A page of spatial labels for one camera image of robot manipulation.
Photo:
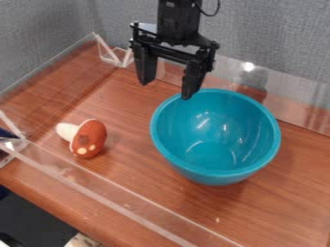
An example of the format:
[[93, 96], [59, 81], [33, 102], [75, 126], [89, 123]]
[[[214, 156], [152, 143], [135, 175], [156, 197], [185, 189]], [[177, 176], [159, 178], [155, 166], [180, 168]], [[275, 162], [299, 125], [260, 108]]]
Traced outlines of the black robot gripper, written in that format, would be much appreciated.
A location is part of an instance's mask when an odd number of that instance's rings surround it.
[[157, 22], [133, 21], [129, 25], [129, 47], [137, 79], [141, 85], [155, 80], [160, 58], [187, 65], [183, 75], [181, 98], [188, 100], [199, 91], [204, 75], [212, 70], [219, 43], [200, 34], [201, 16], [214, 17], [220, 9], [220, 0], [212, 13], [201, 8], [201, 0], [159, 0]]

